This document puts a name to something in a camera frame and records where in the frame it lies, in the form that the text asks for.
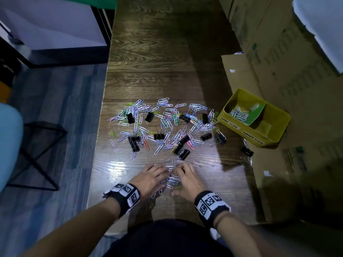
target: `dark shirt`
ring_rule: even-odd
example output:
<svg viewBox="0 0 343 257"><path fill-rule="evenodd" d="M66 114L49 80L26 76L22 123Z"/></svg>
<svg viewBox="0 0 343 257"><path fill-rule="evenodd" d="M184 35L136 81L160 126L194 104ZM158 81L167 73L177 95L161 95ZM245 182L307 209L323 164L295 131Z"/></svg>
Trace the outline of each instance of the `dark shirt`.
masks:
<svg viewBox="0 0 343 257"><path fill-rule="evenodd" d="M194 223L166 219L144 223L130 229L112 243L104 257L113 256L233 256L215 241L207 228Z"/></svg>

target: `person's left arm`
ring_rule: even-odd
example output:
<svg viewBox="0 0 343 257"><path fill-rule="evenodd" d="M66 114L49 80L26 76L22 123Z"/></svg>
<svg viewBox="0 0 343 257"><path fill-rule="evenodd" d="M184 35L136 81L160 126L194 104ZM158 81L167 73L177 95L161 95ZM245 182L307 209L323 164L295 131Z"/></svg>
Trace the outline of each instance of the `person's left arm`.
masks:
<svg viewBox="0 0 343 257"><path fill-rule="evenodd" d="M129 183L137 187L140 199L146 199L163 187L158 183L169 176L167 170L161 164L148 164ZM120 211L118 201L109 197L49 233L21 256L89 256L101 237L119 218Z"/></svg>

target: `hand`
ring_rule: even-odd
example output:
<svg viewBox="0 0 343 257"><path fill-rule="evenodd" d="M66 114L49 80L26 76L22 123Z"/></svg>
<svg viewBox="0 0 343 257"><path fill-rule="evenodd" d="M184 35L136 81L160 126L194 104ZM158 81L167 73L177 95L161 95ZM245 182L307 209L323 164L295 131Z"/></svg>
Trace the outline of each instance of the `hand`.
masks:
<svg viewBox="0 0 343 257"><path fill-rule="evenodd" d="M129 183L138 188L141 199L146 199L163 188L164 185L158 185L158 183L169 176L170 173L167 167L162 164L151 163L145 165L142 172L133 177Z"/></svg>
<svg viewBox="0 0 343 257"><path fill-rule="evenodd" d="M191 164L185 162L178 165L176 172L180 176L182 190L173 191L172 196L182 196L194 203L197 195L206 190L205 185Z"/></svg>

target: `chair seat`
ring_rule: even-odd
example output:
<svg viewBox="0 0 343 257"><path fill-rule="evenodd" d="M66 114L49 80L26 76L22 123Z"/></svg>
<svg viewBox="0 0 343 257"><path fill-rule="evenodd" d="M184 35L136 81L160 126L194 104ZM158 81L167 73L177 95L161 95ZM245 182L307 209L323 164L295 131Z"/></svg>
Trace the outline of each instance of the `chair seat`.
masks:
<svg viewBox="0 0 343 257"><path fill-rule="evenodd" d="M19 155L23 118L12 106L0 103L0 192L6 186Z"/></svg>

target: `green cloth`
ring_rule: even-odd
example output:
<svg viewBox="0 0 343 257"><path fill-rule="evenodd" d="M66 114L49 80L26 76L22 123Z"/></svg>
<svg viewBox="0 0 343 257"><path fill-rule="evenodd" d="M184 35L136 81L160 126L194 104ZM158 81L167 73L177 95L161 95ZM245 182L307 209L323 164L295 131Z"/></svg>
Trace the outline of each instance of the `green cloth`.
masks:
<svg viewBox="0 0 343 257"><path fill-rule="evenodd" d="M117 7L117 0L67 0L71 2L83 3L92 5L97 8L115 10Z"/></svg>

